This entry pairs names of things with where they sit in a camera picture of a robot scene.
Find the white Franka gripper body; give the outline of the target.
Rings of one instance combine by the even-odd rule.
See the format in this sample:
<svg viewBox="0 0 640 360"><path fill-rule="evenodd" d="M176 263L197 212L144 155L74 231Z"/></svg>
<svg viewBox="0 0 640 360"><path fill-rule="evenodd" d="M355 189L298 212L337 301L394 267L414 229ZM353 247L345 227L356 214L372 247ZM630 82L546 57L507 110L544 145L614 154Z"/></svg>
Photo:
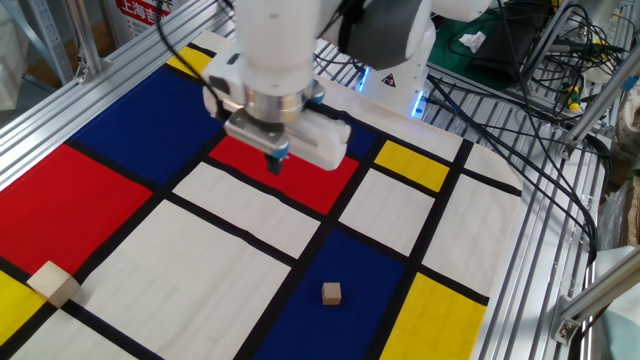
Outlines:
<svg viewBox="0 0 640 360"><path fill-rule="evenodd" d="M218 53L203 78L205 107L227 135L265 156L294 155L326 171L342 162L352 128L323 103L325 87L318 80L290 95L263 94L243 82L235 47Z"/></svg>

